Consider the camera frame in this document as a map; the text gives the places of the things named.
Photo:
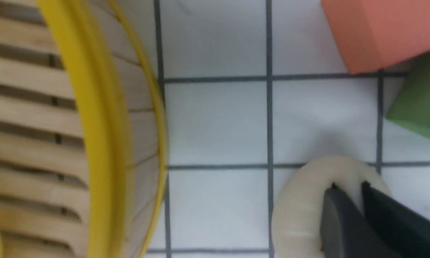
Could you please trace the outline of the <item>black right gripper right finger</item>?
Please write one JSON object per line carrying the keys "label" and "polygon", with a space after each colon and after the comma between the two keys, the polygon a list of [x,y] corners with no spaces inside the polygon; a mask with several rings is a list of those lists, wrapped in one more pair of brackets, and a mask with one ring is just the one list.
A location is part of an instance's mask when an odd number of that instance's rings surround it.
{"label": "black right gripper right finger", "polygon": [[430,220],[370,183],[362,183],[364,215],[378,237],[401,258],[430,258]]}

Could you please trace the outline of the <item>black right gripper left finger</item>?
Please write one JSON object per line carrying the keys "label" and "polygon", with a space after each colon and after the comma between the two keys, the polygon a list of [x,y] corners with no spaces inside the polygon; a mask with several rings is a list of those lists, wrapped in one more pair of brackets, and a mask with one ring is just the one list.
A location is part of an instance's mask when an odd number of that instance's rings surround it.
{"label": "black right gripper left finger", "polygon": [[320,220],[325,258],[400,258],[374,232],[351,198],[335,183],[326,189]]}

